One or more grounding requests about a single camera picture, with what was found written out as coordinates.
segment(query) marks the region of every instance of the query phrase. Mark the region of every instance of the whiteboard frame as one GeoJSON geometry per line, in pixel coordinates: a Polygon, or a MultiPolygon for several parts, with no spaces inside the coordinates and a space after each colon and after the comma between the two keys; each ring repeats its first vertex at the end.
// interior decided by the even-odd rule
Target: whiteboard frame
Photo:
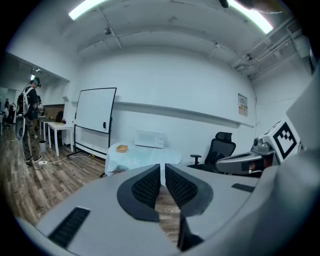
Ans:
{"type": "Polygon", "coordinates": [[[113,112],[113,109],[114,109],[114,103],[115,103],[115,97],[116,97],[116,93],[117,93],[117,88],[116,88],[116,87],[106,87],[106,88],[93,88],[93,89],[81,90],[80,93],[79,93],[78,102],[77,102],[77,104],[76,104],[76,111],[75,111],[74,121],[76,122],[76,120],[77,120],[78,104],[79,104],[79,99],[80,99],[80,94],[81,94],[81,92],[84,92],[84,91],[92,91],[92,90],[105,90],[105,89],[115,89],[114,95],[113,95],[113,100],[112,100],[111,112],[110,112],[110,120],[109,120],[109,130],[108,130],[108,132],[104,132],[104,131],[100,131],[100,130],[94,130],[94,129],[86,128],[86,127],[79,126],[79,125],[75,124],[75,125],[74,125],[74,128],[73,128],[74,153],[68,154],[68,157],[71,156],[71,155],[80,153],[80,152],[82,152],[82,151],[86,151],[84,148],[87,148],[87,149],[89,149],[89,150],[91,150],[91,151],[95,151],[95,152],[97,152],[97,153],[99,153],[99,154],[102,154],[102,155],[105,155],[105,156],[107,155],[106,153],[97,151],[96,149],[90,148],[90,147],[88,147],[88,146],[85,146],[85,145],[82,145],[82,144],[76,142],[76,127],[83,128],[83,129],[90,130],[90,131],[95,131],[95,132],[102,133],[102,134],[108,134],[108,135],[109,135],[109,138],[108,138],[108,148],[110,148],[110,137],[111,137],[111,126],[112,126],[112,112],[113,112]],[[80,145],[80,146],[82,146],[82,147],[84,147],[84,148],[82,148],[81,151],[78,151],[78,152],[77,152],[77,146],[76,146],[76,144],[78,144],[78,145],[80,145]]]}

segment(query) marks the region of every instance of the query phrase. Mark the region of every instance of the trash bin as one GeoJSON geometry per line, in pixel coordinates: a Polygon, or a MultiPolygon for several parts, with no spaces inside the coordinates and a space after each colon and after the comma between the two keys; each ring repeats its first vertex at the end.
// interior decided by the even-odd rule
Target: trash bin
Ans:
{"type": "Polygon", "coordinates": [[[45,140],[40,140],[39,141],[39,146],[40,146],[40,152],[41,153],[46,152],[46,141],[45,140]]]}

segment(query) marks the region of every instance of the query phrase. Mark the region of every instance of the round table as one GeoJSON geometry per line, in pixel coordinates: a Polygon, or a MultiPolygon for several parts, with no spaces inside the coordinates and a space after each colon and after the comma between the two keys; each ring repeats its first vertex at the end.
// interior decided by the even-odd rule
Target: round table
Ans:
{"type": "Polygon", "coordinates": [[[181,152],[170,147],[156,148],[148,146],[137,146],[132,143],[118,142],[113,144],[105,159],[106,175],[112,175],[115,170],[127,171],[138,167],[160,164],[161,185],[166,186],[165,164],[180,164],[181,152]],[[126,145],[125,153],[118,153],[116,148],[126,145]]]}

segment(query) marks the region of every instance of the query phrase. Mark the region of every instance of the fluorescent tube light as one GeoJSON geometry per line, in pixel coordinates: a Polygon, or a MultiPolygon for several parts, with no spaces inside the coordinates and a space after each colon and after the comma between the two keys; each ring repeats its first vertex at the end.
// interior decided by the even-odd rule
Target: fluorescent tube light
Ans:
{"type": "Polygon", "coordinates": [[[84,2],[80,3],[76,8],[74,8],[70,13],[69,16],[71,19],[75,20],[81,14],[85,13],[87,10],[91,9],[92,7],[104,2],[105,0],[85,0],[84,2]]]}
{"type": "Polygon", "coordinates": [[[268,34],[271,30],[274,29],[271,26],[271,24],[267,21],[267,19],[261,15],[260,12],[256,10],[248,10],[234,0],[228,0],[228,2],[232,7],[242,12],[244,15],[250,18],[255,24],[257,24],[258,27],[262,29],[264,33],[268,34]]]}

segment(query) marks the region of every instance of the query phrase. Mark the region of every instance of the black t-shirt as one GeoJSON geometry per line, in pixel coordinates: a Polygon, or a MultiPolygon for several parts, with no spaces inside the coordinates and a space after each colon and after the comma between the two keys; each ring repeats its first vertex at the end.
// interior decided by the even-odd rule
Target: black t-shirt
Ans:
{"type": "MultiPolygon", "coordinates": [[[[25,88],[25,92],[29,90],[30,86],[25,88]]],[[[37,92],[35,89],[32,89],[27,95],[28,104],[30,104],[28,112],[24,115],[24,117],[33,120],[33,112],[34,112],[34,104],[38,103],[37,92]]]]}

